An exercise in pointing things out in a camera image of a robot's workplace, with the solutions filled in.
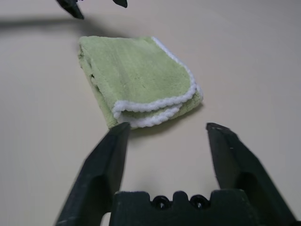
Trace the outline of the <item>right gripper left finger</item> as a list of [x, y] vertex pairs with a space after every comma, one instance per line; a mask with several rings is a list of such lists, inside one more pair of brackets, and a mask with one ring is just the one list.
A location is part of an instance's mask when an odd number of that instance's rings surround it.
[[86, 158], [55, 225], [100, 225], [120, 189], [130, 130], [128, 122], [111, 128]]

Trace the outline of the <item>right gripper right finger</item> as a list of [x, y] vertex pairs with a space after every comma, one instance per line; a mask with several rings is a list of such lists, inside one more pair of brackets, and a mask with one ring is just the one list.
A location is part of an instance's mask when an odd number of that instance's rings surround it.
[[296, 226], [297, 219], [265, 168], [237, 134], [213, 122], [206, 130], [219, 187], [243, 190], [262, 226]]

